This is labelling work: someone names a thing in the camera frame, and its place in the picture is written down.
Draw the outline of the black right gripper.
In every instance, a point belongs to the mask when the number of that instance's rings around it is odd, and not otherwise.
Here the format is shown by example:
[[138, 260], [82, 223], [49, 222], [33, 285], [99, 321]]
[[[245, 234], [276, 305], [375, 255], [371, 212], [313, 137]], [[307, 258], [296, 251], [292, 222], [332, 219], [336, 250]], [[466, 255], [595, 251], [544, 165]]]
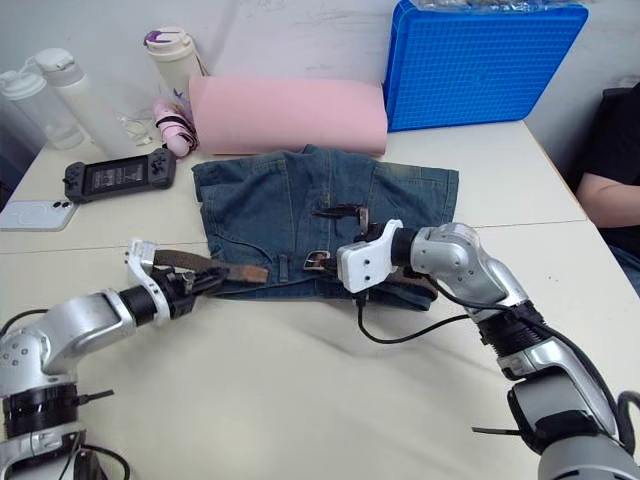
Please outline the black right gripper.
[[[353, 217], [358, 220], [359, 233], [354, 237], [354, 242], [372, 242], [380, 238], [384, 232], [385, 223], [372, 222], [369, 209], [356, 204], [339, 204], [324, 208], [313, 213], [314, 216], [328, 219], [341, 219]], [[329, 274], [337, 274], [339, 262], [336, 257], [321, 260], [321, 267]]]

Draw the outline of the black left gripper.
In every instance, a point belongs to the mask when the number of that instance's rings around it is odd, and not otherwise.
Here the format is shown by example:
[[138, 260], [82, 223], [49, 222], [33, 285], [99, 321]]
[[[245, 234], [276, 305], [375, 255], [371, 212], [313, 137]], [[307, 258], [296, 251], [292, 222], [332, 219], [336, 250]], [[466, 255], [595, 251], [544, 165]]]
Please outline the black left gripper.
[[189, 314], [200, 295], [217, 291], [227, 279], [229, 269], [211, 267], [202, 271], [176, 271], [173, 267], [154, 267], [151, 278], [159, 285], [169, 307], [171, 319]]

